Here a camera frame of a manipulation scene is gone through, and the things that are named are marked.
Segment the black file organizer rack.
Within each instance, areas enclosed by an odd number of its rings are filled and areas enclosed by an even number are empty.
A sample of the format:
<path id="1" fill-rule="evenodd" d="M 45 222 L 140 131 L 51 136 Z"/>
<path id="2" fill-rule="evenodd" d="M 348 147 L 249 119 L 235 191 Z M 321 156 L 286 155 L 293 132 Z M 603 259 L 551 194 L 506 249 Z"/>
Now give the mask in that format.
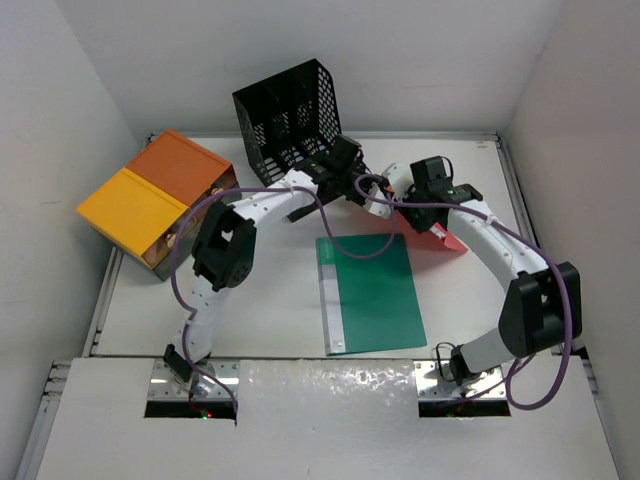
<path id="1" fill-rule="evenodd" d="M 342 132 L 334 83 L 316 59 L 232 94 L 248 163 L 265 186 L 329 151 Z"/>

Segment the red folder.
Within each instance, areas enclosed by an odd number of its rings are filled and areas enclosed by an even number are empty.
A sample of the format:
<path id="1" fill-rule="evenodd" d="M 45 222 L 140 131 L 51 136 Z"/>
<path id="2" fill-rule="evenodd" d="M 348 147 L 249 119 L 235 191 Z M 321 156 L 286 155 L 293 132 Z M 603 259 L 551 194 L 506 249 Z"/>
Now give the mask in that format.
<path id="1" fill-rule="evenodd" d="M 432 231 L 417 233 L 399 211 L 396 211 L 393 219 L 399 222 L 399 230 L 405 236 L 406 243 L 411 249 L 455 255 L 468 252 L 468 248 L 464 243 L 440 227 L 438 227 L 436 233 Z"/>

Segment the green clip folder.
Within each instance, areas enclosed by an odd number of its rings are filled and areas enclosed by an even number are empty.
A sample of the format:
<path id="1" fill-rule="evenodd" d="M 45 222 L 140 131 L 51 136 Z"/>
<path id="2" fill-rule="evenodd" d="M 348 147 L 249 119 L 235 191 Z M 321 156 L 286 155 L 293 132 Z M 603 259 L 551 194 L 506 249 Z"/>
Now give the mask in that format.
<path id="1" fill-rule="evenodd" d="M 427 345 L 404 236 L 342 236 L 336 249 L 316 240 L 325 353 L 328 356 Z"/>

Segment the orange drawer cabinet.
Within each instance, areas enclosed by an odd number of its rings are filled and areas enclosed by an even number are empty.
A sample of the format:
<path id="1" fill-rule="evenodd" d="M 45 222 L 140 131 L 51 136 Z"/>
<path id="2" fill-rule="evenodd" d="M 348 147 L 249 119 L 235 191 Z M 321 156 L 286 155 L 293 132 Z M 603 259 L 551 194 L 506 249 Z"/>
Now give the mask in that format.
<path id="1" fill-rule="evenodd" d="M 215 189 L 238 186 L 229 161 L 174 130 L 152 141 L 127 168 L 187 206 Z"/>

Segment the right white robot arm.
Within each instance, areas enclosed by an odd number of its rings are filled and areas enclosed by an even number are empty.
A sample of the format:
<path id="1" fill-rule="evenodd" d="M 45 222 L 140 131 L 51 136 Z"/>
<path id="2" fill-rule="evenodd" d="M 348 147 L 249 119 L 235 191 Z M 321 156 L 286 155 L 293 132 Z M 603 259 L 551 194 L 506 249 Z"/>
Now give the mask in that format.
<path id="1" fill-rule="evenodd" d="M 435 156 L 395 166 L 389 183 L 400 213 L 418 233 L 438 225 L 461 240 L 505 292 L 495 328 L 453 348 L 449 370 L 462 385 L 512 359 L 522 359 L 582 333 L 580 274 L 544 257 L 498 221 L 482 194 L 455 185 L 451 162 Z"/>

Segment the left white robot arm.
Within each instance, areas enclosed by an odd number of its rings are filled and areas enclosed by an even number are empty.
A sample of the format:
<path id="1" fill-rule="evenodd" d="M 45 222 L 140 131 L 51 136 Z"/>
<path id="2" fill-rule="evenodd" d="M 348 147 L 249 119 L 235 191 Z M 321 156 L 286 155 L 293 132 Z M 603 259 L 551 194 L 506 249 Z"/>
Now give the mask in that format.
<path id="1" fill-rule="evenodd" d="M 191 250 L 196 283 L 189 299 L 179 290 L 175 266 L 170 274 L 174 297 L 186 313 L 177 339 L 163 355 L 174 377 L 187 383 L 203 372 L 214 316 L 226 294 L 251 273 L 258 229 L 308 208 L 323 211 L 340 197 L 364 204 L 354 183 L 366 172 L 362 146 L 340 134 L 329 151 L 302 160 L 268 187 L 235 187 L 196 205 L 188 218 L 202 213 L 204 219 Z"/>

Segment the yellow drawer cabinet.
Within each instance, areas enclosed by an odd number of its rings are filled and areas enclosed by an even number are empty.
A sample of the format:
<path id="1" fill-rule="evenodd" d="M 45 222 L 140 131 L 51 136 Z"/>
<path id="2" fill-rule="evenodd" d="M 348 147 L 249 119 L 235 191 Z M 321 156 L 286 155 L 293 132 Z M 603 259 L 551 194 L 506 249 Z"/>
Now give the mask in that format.
<path id="1" fill-rule="evenodd" d="M 127 168 L 77 207 L 96 230 L 149 268 L 168 254 L 169 230 L 188 210 L 187 205 Z"/>

